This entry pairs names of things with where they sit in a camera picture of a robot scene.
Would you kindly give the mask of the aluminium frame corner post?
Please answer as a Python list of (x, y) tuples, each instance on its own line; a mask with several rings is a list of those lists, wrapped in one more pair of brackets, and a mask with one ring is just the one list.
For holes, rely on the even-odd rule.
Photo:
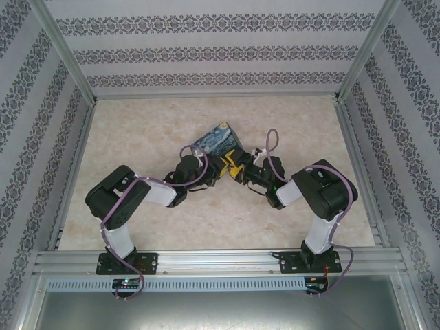
[(368, 60), (371, 52), (374, 50), (377, 42), (380, 39), (382, 32), (387, 26), (388, 22), (394, 15), (401, 0), (384, 0), (384, 3), (378, 12), (374, 22), (366, 38), (364, 39), (358, 53), (355, 55), (353, 63), (348, 69), (339, 90), (333, 97), (334, 103), (341, 103), (350, 92), (352, 86), (355, 84), (356, 79), (360, 75), (366, 61)]

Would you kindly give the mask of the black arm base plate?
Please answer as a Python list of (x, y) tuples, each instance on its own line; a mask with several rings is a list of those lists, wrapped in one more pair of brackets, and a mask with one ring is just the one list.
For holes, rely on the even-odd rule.
[(338, 252), (330, 250), (317, 256), (304, 256), (301, 251), (274, 252), (277, 256), (282, 274), (325, 273), (339, 274), (342, 272)]
[[(155, 275), (158, 254), (132, 251), (132, 253), (124, 258), (124, 261), (138, 271), (141, 271), (143, 275)], [(134, 270), (127, 267), (109, 252), (99, 255), (96, 273), (97, 275), (136, 275)]]

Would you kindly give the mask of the grey sheet metal panel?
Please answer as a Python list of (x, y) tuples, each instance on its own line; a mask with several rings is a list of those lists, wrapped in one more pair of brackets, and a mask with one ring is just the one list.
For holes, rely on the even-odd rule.
[(294, 291), (46, 295), (36, 330), (406, 330), (392, 298)]

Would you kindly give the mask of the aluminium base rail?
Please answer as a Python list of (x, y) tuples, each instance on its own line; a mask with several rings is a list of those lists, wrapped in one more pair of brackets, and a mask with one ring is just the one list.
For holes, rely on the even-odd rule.
[[(398, 247), (355, 247), (354, 257), (338, 249), (335, 262), (348, 276), (406, 274), (408, 268)], [(289, 262), (263, 250), (156, 250), (153, 264), (157, 277), (256, 277), (278, 276)], [(39, 252), (32, 268), (33, 277), (96, 277), (99, 251)]]

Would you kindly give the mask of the starry night print box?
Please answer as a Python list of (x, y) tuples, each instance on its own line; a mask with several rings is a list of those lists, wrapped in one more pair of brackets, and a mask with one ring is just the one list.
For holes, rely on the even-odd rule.
[(227, 122), (220, 123), (192, 144), (210, 156), (223, 157), (231, 150), (243, 150), (237, 134)]

